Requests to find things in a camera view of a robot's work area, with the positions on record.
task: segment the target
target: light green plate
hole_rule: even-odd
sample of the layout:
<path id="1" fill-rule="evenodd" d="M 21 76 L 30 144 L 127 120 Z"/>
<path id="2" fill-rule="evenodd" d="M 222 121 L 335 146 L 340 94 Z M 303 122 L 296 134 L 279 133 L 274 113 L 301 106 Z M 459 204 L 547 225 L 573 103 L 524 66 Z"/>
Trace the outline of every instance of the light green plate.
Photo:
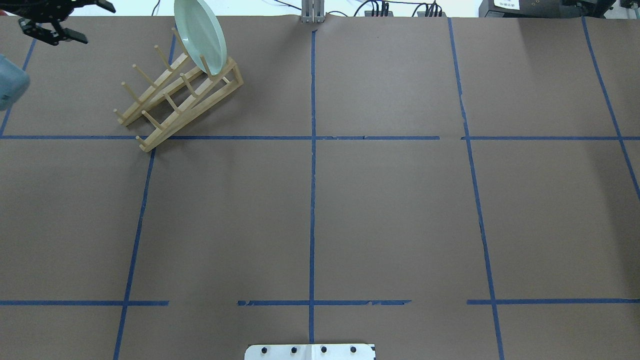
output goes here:
<path id="1" fill-rule="evenodd" d="M 227 43 L 220 23 L 204 0 L 175 0 L 175 25 L 193 62 L 206 71 L 200 60 L 205 61 L 215 75 L 227 63 Z"/>

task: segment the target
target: white background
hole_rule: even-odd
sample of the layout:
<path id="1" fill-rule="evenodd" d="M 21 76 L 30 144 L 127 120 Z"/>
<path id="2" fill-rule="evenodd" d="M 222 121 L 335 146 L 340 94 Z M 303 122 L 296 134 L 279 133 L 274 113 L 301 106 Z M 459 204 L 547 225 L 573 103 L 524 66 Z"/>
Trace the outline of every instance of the white background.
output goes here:
<path id="1" fill-rule="evenodd" d="M 151 15 L 151 10 L 156 5 L 157 0 L 110 0 L 116 7 L 117 15 Z M 216 15 L 300 15 L 294 8 L 280 5 L 272 0 L 205 0 Z M 300 0 L 283 0 L 297 7 L 300 7 Z M 419 2 L 417 0 L 406 0 L 409 2 Z M 477 17 L 478 6 L 482 0 L 438 0 L 438 4 L 449 17 Z M 326 12 L 339 10 L 349 16 L 353 16 L 355 10 L 360 6 L 358 0 L 325 0 L 324 9 Z M 390 10 L 394 16 L 411 16 L 415 5 L 391 4 Z M 158 15 L 173 15 L 173 0 L 161 0 Z M 363 10 L 370 10 L 371 3 L 366 4 Z M 111 15 L 111 13 L 98 8 L 97 6 L 85 6 L 77 9 L 73 15 Z M 614 10 L 607 13 L 609 19 L 635 19 L 633 10 L 620 8 L 614 5 Z"/>

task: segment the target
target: white bracket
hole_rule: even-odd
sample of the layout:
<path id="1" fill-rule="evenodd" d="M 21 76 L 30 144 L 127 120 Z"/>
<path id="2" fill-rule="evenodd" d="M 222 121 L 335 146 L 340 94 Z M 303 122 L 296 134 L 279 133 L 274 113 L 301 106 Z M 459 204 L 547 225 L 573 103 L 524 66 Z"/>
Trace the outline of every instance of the white bracket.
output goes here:
<path id="1" fill-rule="evenodd" d="M 244 360 L 376 360 L 371 344 L 252 345 Z"/>
<path id="2" fill-rule="evenodd" d="M 324 0 L 302 0 L 302 22 L 324 22 Z"/>

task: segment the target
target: white metal plate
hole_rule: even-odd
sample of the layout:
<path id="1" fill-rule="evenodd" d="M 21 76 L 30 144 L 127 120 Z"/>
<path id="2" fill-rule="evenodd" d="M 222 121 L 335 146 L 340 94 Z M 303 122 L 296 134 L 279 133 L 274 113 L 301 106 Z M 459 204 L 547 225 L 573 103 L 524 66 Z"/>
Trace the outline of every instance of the white metal plate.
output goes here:
<path id="1" fill-rule="evenodd" d="M 371 344 L 252 345 L 244 360 L 375 360 L 375 349 Z"/>

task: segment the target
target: black electronic device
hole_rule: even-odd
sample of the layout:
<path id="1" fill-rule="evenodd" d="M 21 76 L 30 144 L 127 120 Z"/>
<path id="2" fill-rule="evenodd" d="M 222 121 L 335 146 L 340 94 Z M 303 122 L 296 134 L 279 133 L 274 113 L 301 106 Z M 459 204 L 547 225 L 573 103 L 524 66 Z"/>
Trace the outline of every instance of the black electronic device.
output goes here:
<path id="1" fill-rule="evenodd" d="M 86 36 L 78 31 L 63 28 L 60 24 L 76 9 L 86 5 L 97 5 L 112 13 L 116 12 L 106 0 L 0 0 L 0 9 L 20 16 L 18 24 L 25 35 L 56 46 L 61 41 L 75 40 L 88 43 Z M 40 24 L 49 23 L 53 30 Z"/>
<path id="2" fill-rule="evenodd" d="M 616 0 L 483 0 L 479 17 L 604 17 Z M 518 8 L 509 7 L 516 3 Z"/>

